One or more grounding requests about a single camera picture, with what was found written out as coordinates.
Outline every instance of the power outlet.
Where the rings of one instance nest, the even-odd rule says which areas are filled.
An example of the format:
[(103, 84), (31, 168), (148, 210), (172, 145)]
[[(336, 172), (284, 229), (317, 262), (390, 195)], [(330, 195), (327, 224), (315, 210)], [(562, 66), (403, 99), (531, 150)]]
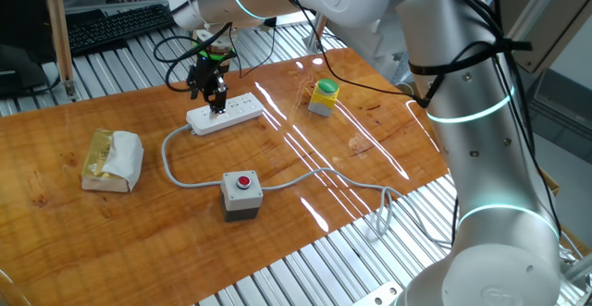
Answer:
[(252, 93), (245, 93), (226, 100), (226, 113), (213, 115), (210, 106), (187, 112), (187, 122), (196, 135), (207, 135), (217, 130), (256, 118), (263, 113), (263, 105)]

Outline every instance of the emergency stop button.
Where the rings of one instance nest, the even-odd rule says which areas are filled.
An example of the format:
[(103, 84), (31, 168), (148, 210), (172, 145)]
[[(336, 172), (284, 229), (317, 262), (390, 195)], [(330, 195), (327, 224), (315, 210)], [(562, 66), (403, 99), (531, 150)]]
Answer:
[(237, 180), (237, 186), (241, 190), (247, 190), (251, 186), (251, 180), (246, 176), (239, 177)]

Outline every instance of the white cable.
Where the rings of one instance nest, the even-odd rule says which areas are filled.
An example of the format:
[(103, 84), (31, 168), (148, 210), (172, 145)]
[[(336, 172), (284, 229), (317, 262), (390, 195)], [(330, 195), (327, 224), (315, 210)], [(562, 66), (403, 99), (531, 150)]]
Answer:
[(168, 161), (167, 161), (167, 145), (168, 141), (173, 138), (175, 135), (179, 134), (183, 130), (190, 130), (190, 125), (185, 125), (179, 129), (174, 130), (172, 133), (166, 136), (165, 140), (163, 141), (163, 147), (161, 149), (161, 154), (163, 155), (163, 164), (165, 165), (165, 171), (168, 178), (173, 181), (173, 183), (182, 188), (201, 188), (201, 187), (211, 187), (211, 186), (219, 186), (222, 184), (221, 181), (212, 181), (212, 182), (204, 182), (199, 184), (186, 184), (178, 181), (173, 177), (172, 173), (170, 173), (170, 169), (168, 168)]
[[(173, 138), (175, 135), (179, 134), (181, 131), (183, 130), (189, 130), (191, 129), (190, 125), (185, 125), (179, 129), (174, 130), (173, 132), (171, 132), (170, 134), (168, 134), (168, 136), (166, 136), (165, 140), (163, 141), (163, 146), (162, 146), (162, 156), (163, 156), (163, 164), (165, 165), (165, 171), (166, 171), (166, 175), (168, 176), (168, 178), (170, 178), (171, 181), (173, 181), (173, 183), (179, 187), (182, 188), (201, 188), (201, 187), (210, 187), (210, 186), (219, 186), (222, 184), (221, 181), (213, 181), (213, 182), (204, 182), (204, 183), (198, 183), (198, 184), (186, 184), (186, 183), (182, 183), (179, 182), (178, 180), (175, 179), (175, 177), (173, 177), (173, 175), (170, 173), (170, 169), (168, 168), (168, 161), (167, 161), (167, 145), (168, 145), (168, 141)], [(303, 176), (297, 177), (295, 179), (293, 179), (290, 182), (287, 182), (285, 184), (282, 185), (277, 185), (277, 186), (271, 186), (271, 187), (262, 187), (261, 190), (263, 191), (272, 191), (272, 190), (282, 190), (285, 189), (287, 187), (293, 186), (297, 183), (299, 183), (300, 181), (315, 175), (317, 173), (321, 173), (321, 172), (329, 172), (329, 173), (333, 173), (336, 174), (338, 176), (340, 176), (341, 178), (343, 178), (344, 180), (348, 181), (349, 183), (351, 183), (354, 186), (357, 187), (361, 187), (361, 188), (367, 188), (367, 189), (372, 189), (372, 190), (380, 190), (380, 208), (378, 209), (378, 218), (376, 219), (376, 233), (382, 237), (384, 236), (387, 231), (389, 230), (390, 227), (390, 220), (392, 218), (392, 216), (394, 215), (393, 213), (393, 209), (392, 209), (392, 195), (391, 192), (394, 192), (395, 194), (397, 194), (401, 199), (403, 199), (405, 202), (407, 202), (407, 204), (409, 205), (409, 207), (411, 208), (411, 210), (413, 211), (413, 214), (415, 215), (415, 217), (417, 217), (417, 221), (415, 221), (414, 219), (413, 222), (415, 223), (415, 225), (422, 231), (422, 233), (424, 233), (424, 235), (431, 240), (432, 242), (435, 242), (438, 244), (438, 246), (442, 247), (442, 248), (446, 248), (449, 249), (450, 248), (450, 243), (446, 240), (440, 240), (440, 239), (435, 239), (433, 238), (429, 232), (427, 232), (426, 229), (426, 225), (424, 225), (424, 221), (422, 220), (422, 217), (419, 213), (417, 213), (417, 210), (415, 210), (415, 207), (413, 207), (413, 203), (406, 197), (403, 196), (401, 193), (399, 193), (397, 190), (391, 188), (391, 187), (383, 187), (383, 186), (378, 186), (378, 185), (371, 185), (371, 184), (364, 184), (364, 183), (360, 183), (360, 182), (356, 182), (351, 180), (348, 177), (345, 177), (344, 175), (342, 175), (339, 171), (336, 171), (332, 168), (329, 167), (322, 167), (322, 168), (318, 168), (314, 171), (308, 172)], [(386, 224), (381, 227), (380, 224), (380, 217), (382, 217), (382, 213), (383, 210), (385, 208), (385, 200), (388, 199), (388, 217), (387, 217), (387, 222)]]
[(567, 237), (567, 235), (565, 234), (565, 232), (561, 232), (561, 235), (567, 240), (567, 242), (569, 242), (570, 246), (572, 246), (573, 251), (575, 251), (575, 253), (577, 254), (577, 256), (580, 257), (581, 259), (584, 259), (584, 256), (582, 255), (582, 253), (577, 249), (577, 247), (575, 247), (574, 243), (572, 242), (572, 240)]

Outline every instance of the yellow packaging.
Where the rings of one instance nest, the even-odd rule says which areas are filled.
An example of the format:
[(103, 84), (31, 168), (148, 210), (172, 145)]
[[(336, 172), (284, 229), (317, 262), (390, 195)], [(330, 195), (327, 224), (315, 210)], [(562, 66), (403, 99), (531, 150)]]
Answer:
[(91, 148), (82, 169), (84, 190), (128, 192), (128, 181), (103, 171), (103, 166), (113, 146), (113, 130), (97, 129), (92, 135)]

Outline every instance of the wooden table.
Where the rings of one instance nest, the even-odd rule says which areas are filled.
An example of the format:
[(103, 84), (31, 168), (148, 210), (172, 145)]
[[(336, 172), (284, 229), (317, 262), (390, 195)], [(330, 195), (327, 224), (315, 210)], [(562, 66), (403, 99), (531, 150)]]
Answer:
[[(344, 78), (393, 90), (352, 50), (329, 60)], [(229, 96), (253, 92), (265, 114), (205, 137), (180, 134), (168, 150), (174, 174), (200, 182), (253, 169), (267, 186), (332, 166), (406, 193), (447, 172), (426, 114), (406, 97), (341, 83), (333, 116), (308, 112), (315, 82), (328, 74), (317, 56), (243, 80), (228, 74)], [(165, 136), (201, 105), (162, 86), (0, 118), (0, 270), (14, 282), (0, 273), (0, 288), (13, 303), (21, 291), (32, 305), (186, 306), (379, 205), (377, 191), (320, 175), (267, 192), (255, 220), (225, 223), (219, 189), (176, 187), (160, 157)], [(140, 135), (132, 193), (80, 188), (98, 128)]]

